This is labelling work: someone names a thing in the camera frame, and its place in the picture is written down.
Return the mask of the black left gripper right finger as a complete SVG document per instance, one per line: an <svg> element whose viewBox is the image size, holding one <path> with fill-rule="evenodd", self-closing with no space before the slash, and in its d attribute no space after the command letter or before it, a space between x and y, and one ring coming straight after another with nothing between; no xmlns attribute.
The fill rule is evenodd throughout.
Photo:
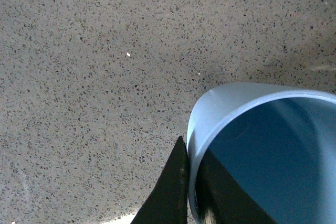
<svg viewBox="0 0 336 224"><path fill-rule="evenodd" d="M200 223L275 223L210 150L200 163L195 189Z"/></svg>

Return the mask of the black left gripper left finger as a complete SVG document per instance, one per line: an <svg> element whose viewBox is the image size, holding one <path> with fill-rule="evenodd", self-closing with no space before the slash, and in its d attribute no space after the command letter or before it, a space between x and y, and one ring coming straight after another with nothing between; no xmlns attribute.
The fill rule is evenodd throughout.
<svg viewBox="0 0 336 224"><path fill-rule="evenodd" d="M189 158L186 144L179 136L170 156L132 223L187 223Z"/></svg>

